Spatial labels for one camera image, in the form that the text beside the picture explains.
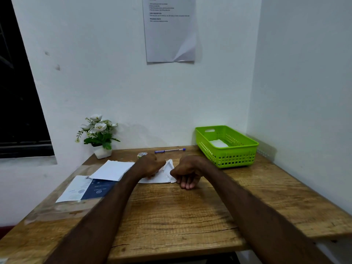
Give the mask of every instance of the tape roll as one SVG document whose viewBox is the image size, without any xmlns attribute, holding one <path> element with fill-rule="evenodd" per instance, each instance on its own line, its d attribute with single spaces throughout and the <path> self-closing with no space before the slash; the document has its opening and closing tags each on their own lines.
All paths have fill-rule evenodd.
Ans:
<svg viewBox="0 0 352 264">
<path fill-rule="evenodd" d="M 137 158 L 140 159 L 142 156 L 146 155 L 146 152 L 141 152 L 137 155 Z"/>
</svg>

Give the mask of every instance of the window sill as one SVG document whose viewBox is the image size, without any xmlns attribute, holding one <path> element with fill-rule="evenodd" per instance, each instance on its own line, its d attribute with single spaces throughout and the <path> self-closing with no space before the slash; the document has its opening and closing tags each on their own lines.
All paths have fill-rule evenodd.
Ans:
<svg viewBox="0 0 352 264">
<path fill-rule="evenodd" d="M 57 165 L 56 157 L 0 158 L 0 168 L 28 168 Z"/>
</svg>

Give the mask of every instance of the hand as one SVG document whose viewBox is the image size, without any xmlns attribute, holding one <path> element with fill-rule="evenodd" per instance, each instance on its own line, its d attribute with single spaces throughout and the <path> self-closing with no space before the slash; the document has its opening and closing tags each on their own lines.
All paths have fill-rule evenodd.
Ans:
<svg viewBox="0 0 352 264">
<path fill-rule="evenodd" d="M 166 164 L 164 159 L 157 160 L 156 155 L 147 154 L 142 156 L 132 166 L 132 170 L 140 179 L 144 177 L 151 178 Z"/>
<path fill-rule="evenodd" d="M 186 155 L 180 159 L 178 166 L 170 171 L 170 175 L 177 180 L 181 188 L 190 190 L 202 177 L 199 167 L 204 162 L 207 160 L 203 157 Z"/>
</svg>

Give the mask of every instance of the white flower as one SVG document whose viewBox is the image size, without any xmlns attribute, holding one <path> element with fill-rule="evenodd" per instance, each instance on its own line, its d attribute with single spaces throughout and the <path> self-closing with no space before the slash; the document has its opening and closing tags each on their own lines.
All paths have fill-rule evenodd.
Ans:
<svg viewBox="0 0 352 264">
<path fill-rule="evenodd" d="M 90 131 L 90 133 L 103 132 L 106 129 L 105 123 L 97 123 L 94 125 L 94 128 Z"/>
<path fill-rule="evenodd" d="M 89 119 L 94 122 L 99 122 L 102 116 L 103 115 L 101 114 L 94 114 L 94 115 L 91 115 Z"/>
<path fill-rule="evenodd" d="M 89 131 L 90 128 L 92 128 L 92 126 L 93 126 L 92 124 L 88 124 L 88 125 L 82 124 L 81 125 L 81 129 L 84 130 L 84 131 Z"/>
<path fill-rule="evenodd" d="M 116 127 L 116 126 L 117 126 L 117 124 L 113 124 L 113 123 L 111 122 L 111 120 L 108 120 L 108 119 L 102 120 L 101 122 L 107 124 L 109 127 Z"/>
</svg>

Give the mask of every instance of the white flower pot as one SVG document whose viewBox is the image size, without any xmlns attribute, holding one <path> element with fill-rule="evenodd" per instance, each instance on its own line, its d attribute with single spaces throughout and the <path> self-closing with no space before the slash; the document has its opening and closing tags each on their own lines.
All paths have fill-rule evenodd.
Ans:
<svg viewBox="0 0 352 264">
<path fill-rule="evenodd" d="M 112 149 L 111 150 L 107 150 L 107 149 L 103 148 L 102 145 L 95 146 L 95 147 L 92 146 L 92 147 L 93 147 L 94 154 L 95 154 L 97 159 L 109 157 L 112 154 Z"/>
</svg>

